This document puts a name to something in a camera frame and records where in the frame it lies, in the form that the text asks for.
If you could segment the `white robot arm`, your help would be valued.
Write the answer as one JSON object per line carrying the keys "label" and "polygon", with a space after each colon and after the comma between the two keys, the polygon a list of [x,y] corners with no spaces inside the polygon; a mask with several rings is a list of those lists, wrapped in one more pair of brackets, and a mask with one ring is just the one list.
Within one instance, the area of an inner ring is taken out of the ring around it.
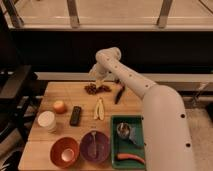
{"label": "white robot arm", "polygon": [[99,50],[90,74],[104,80],[114,74],[142,100],[147,171],[196,171],[184,102],[173,88],[161,85],[120,62],[117,47]]}

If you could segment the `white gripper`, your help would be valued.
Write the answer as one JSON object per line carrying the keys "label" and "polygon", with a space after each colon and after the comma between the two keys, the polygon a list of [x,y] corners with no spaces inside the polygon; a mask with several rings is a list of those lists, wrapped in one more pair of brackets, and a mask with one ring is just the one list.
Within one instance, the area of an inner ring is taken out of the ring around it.
{"label": "white gripper", "polygon": [[107,70],[100,64],[96,63],[89,71],[89,75],[96,79],[96,86],[103,85],[103,79],[107,76]]}

